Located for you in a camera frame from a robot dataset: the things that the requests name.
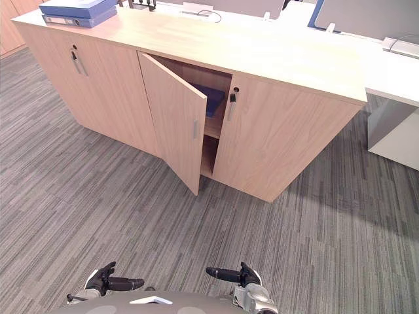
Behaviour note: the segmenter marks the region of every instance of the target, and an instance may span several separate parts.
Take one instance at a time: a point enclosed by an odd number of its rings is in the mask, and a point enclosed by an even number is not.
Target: silver handle
[[[70,51],[70,53],[71,53],[71,55],[70,55],[71,61],[73,62],[78,74],[81,75],[81,72],[80,72],[80,69],[79,69],[79,63],[77,62],[76,54],[74,53],[74,51]]]
[[[231,121],[233,117],[234,108],[236,108],[237,93],[239,92],[239,87],[233,88],[233,93],[230,94],[230,112],[228,113],[227,121]]]
[[[236,102],[231,103],[230,105],[230,112],[228,112],[228,121],[231,121],[231,118],[233,117],[234,108],[236,107]]]
[[[71,53],[71,59],[73,60],[73,63],[77,69],[77,72],[79,72],[79,74],[83,74],[88,77],[87,71],[84,68],[83,62],[81,61],[79,55],[77,55],[76,50],[71,49],[70,53]]]
[[[193,131],[193,139],[198,137],[198,121],[194,120],[194,131]]]

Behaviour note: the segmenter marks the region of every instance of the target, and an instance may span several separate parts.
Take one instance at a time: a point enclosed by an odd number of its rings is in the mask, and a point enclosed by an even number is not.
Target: cabinet shelf
[[[214,137],[216,139],[220,138],[221,128],[223,127],[224,112],[227,106],[227,98],[223,100],[220,106],[215,111],[215,114],[210,117],[205,117],[205,128],[204,134]]]
[[[201,175],[211,178],[217,155],[218,139],[204,135],[202,145]]]

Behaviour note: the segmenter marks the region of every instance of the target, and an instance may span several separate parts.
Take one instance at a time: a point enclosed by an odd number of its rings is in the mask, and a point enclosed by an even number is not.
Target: blue binder
[[[63,15],[46,15],[42,14],[42,17],[46,23],[54,24],[65,24],[79,27],[88,27],[92,28],[102,22],[106,21],[108,18],[117,15],[117,8],[112,7],[108,11],[99,14],[94,18],[75,18],[73,16],[63,16]]]
[[[95,18],[117,4],[117,0],[50,0],[39,5],[43,14]]]
[[[207,86],[202,86],[195,83],[189,84],[207,96],[206,116],[213,117],[218,106],[220,106],[221,102],[224,100],[225,93],[222,90],[215,90]]]

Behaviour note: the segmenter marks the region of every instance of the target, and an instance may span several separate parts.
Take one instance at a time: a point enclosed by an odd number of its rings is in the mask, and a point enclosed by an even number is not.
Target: striped carpet
[[[44,313],[88,274],[224,294],[262,276],[280,313],[419,313],[419,172],[366,151],[367,117],[272,204],[79,126],[28,49],[1,61],[0,312]]]

